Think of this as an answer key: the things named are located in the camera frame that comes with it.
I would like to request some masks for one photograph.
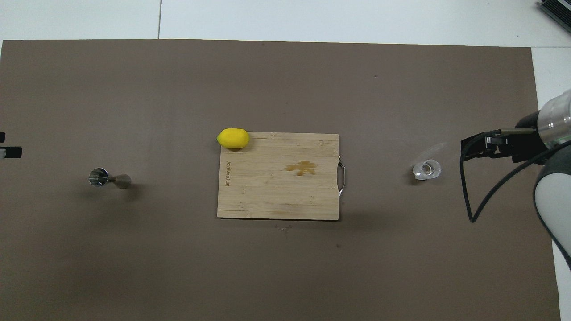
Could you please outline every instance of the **brown stain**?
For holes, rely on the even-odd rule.
[[[311,175],[315,175],[315,167],[317,167],[317,165],[315,165],[314,163],[308,161],[308,160],[301,160],[299,162],[297,162],[297,164],[292,164],[292,165],[288,165],[285,170],[287,171],[293,171],[293,170],[297,170],[297,176],[303,176],[306,173],[310,173]]]

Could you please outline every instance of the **white floor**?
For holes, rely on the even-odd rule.
[[[0,0],[0,40],[157,38],[532,47],[538,107],[571,88],[571,33],[534,0]],[[554,258],[571,321],[571,272]]]

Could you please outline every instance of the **cutting board handle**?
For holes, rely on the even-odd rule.
[[[341,161],[341,156],[339,156],[339,166],[341,166],[341,173],[343,174],[343,184],[339,188],[339,197],[341,197],[341,193],[343,193],[343,189],[345,188],[345,165]]]

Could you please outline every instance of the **cutting board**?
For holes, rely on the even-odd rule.
[[[218,217],[338,220],[339,135],[249,132],[222,147]]]

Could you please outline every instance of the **lemon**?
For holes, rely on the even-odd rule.
[[[250,135],[241,128],[226,128],[220,132],[216,140],[227,149],[240,149],[248,145]]]

